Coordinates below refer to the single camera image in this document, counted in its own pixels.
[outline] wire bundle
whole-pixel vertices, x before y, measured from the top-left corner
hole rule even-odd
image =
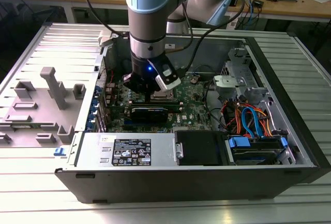
[[[256,25],[258,24],[258,21],[259,21],[259,19],[260,19],[260,13],[261,13],[261,11],[262,11],[262,8],[258,8],[258,7],[257,7],[257,9],[258,9],[258,13],[253,17],[253,14],[254,14],[254,4],[253,4],[253,2],[254,2],[255,0],[247,0],[247,1],[249,2],[249,5],[248,5],[246,2],[245,2],[245,4],[246,4],[246,6],[248,7],[248,11],[246,12],[246,14],[245,14],[245,16],[243,17],[243,19],[242,19],[241,21],[239,21],[239,24],[238,24],[238,26],[236,27],[236,29],[239,29],[240,26],[242,26],[242,29],[243,29],[244,26],[246,26],[246,27],[245,27],[245,30],[246,30],[249,26],[251,26],[251,25],[253,25],[253,24],[255,24],[255,27],[254,27],[254,29],[255,29],[255,28],[256,28]],[[249,17],[249,19],[248,19],[247,21],[245,21],[245,19],[246,19],[248,13],[250,13],[250,17]]]
[[[249,132],[246,126],[246,120],[245,115],[242,114],[243,111],[245,110],[245,108],[248,110],[246,110],[247,114],[250,115],[257,115],[258,116],[258,123],[261,125],[261,127],[263,128],[263,135],[266,137],[271,137],[272,132],[270,130],[269,127],[269,121],[268,121],[268,116],[267,114],[265,114],[261,109],[254,107],[253,105],[250,105],[248,103],[234,103],[234,102],[228,102],[226,101],[223,105],[223,107],[221,108],[221,113],[223,114],[225,109],[227,107],[234,109],[234,118],[232,118],[225,126],[225,129],[228,130],[230,133],[235,133],[237,135],[243,135],[245,137],[250,137],[253,138],[252,136],[252,132]],[[235,126],[232,128],[232,130],[230,130],[230,127],[232,127],[233,122],[235,122]],[[254,122],[254,117],[251,119],[251,121],[248,124],[248,128],[249,126],[252,124],[252,122]],[[255,129],[257,131],[257,129],[259,129],[260,127],[258,126],[257,123],[255,123]]]

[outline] yellow wire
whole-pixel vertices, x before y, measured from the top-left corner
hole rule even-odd
[[[267,129],[268,129],[270,136],[273,136],[273,134],[271,133],[270,127],[269,127],[269,120],[267,120]]]

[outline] power supply label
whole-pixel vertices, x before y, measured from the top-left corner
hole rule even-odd
[[[150,166],[152,146],[150,139],[116,139],[113,166]]]

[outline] blue latch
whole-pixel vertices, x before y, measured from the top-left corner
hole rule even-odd
[[[94,115],[94,114],[89,114],[89,115],[87,116],[87,120],[88,120],[88,121],[94,120],[94,118],[95,118],[95,115]]]
[[[65,156],[66,150],[63,147],[57,147],[54,152],[54,156]]]
[[[95,105],[97,105],[98,104],[98,100],[97,99],[92,99],[92,103],[91,103],[91,105],[92,106],[95,106]]]
[[[280,141],[281,141],[282,145],[284,146],[284,148],[288,147],[288,142],[284,137],[280,138]]]
[[[229,140],[230,147],[250,147],[250,142],[247,137],[232,137]]]
[[[97,93],[101,93],[101,92],[102,92],[102,88],[99,87],[99,86],[95,86],[95,91],[96,91]]]

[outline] red wire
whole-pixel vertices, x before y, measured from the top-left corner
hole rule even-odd
[[[232,120],[230,120],[230,122],[227,123],[227,125],[225,127],[228,127],[231,123],[233,123],[234,120],[235,120],[235,118],[233,118]]]
[[[226,108],[226,106],[227,106],[228,104],[226,103],[223,107],[222,107],[222,109],[221,109],[221,112],[223,113],[223,111],[224,111],[224,109]]]
[[[111,84],[113,82],[113,78],[114,78],[114,72],[112,70],[112,77],[110,78],[110,83],[109,84]]]

